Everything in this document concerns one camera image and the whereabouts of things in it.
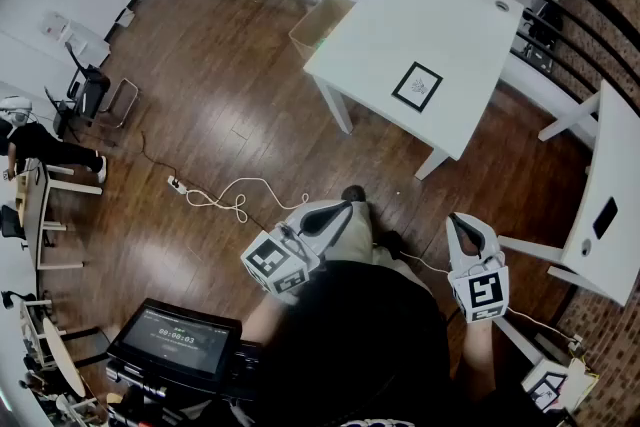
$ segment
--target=person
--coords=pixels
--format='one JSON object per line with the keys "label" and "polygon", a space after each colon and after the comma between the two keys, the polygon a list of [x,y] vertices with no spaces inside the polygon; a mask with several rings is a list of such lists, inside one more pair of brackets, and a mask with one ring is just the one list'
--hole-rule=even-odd
{"label": "person", "polygon": [[264,347],[255,425],[544,425],[519,384],[496,390],[490,320],[467,325],[450,378],[445,321],[400,236],[374,247],[364,190],[342,198],[352,218],[297,304],[267,295],[243,325]]}
{"label": "person", "polygon": [[0,120],[0,154],[9,157],[8,178],[16,176],[16,162],[37,158],[49,165],[85,166],[98,175],[98,182],[107,178],[107,158],[97,151],[58,141],[40,123],[27,123],[14,128]]}

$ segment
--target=trash can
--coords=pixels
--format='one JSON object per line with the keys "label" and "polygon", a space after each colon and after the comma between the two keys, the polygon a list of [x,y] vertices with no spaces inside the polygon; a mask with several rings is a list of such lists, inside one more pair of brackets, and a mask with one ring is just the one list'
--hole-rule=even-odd
{"label": "trash can", "polygon": [[291,29],[289,37],[305,61],[354,5],[351,0],[321,0]]}

